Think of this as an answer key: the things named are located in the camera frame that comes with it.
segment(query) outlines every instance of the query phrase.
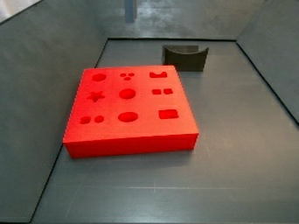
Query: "red shape sorter block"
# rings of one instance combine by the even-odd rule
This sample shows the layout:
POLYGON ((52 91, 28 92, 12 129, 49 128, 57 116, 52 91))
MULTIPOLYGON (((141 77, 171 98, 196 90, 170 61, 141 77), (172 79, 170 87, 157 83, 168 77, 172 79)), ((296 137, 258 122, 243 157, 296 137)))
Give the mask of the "red shape sorter block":
POLYGON ((63 138, 72 158, 192 150, 198 135, 174 66, 84 71, 63 138))

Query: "oval hole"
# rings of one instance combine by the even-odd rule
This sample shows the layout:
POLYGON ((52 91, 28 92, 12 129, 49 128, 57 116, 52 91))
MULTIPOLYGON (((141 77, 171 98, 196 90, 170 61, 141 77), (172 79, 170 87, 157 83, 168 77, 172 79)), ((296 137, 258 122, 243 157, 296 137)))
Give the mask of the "oval hole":
POLYGON ((137 119, 137 113, 135 112, 125 112, 119 115, 117 117, 119 121, 123 123, 131 123, 137 119))
POLYGON ((132 99, 136 96, 136 91, 132 88, 123 89, 119 92, 119 96, 123 99, 132 99))
POLYGON ((103 73, 97 73, 92 75, 93 81, 103 81, 107 78, 107 76, 103 73))

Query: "star-shaped hole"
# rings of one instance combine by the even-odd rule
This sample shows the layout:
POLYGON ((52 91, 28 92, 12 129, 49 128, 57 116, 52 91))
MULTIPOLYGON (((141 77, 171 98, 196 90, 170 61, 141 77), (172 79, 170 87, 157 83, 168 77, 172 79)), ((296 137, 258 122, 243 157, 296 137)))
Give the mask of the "star-shaped hole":
POLYGON ((93 102, 96 102, 99 99, 103 99, 103 98, 105 98, 105 96, 103 95, 103 91, 89 93, 88 100, 92 100, 93 102))

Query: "rectangular hole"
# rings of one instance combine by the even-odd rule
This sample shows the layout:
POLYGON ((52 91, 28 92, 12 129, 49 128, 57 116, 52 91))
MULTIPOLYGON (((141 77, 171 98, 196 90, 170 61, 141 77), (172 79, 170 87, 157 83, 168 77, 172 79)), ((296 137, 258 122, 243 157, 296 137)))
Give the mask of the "rectangular hole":
POLYGON ((178 110, 176 109, 159 110, 159 118, 160 119, 179 118, 178 110))

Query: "gray wall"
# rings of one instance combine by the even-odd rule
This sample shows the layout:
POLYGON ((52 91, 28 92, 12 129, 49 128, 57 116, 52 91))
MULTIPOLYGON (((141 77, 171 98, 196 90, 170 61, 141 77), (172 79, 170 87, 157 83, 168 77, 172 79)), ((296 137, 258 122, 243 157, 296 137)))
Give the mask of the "gray wall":
POLYGON ((47 0, 0 26, 0 221, 32 218, 85 67, 107 39, 92 2, 47 0))
POLYGON ((267 1, 238 43, 299 122, 299 1, 267 1))
POLYGON ((137 0, 125 22, 124 0, 97 0, 96 16, 111 38, 236 39, 264 0, 137 0))

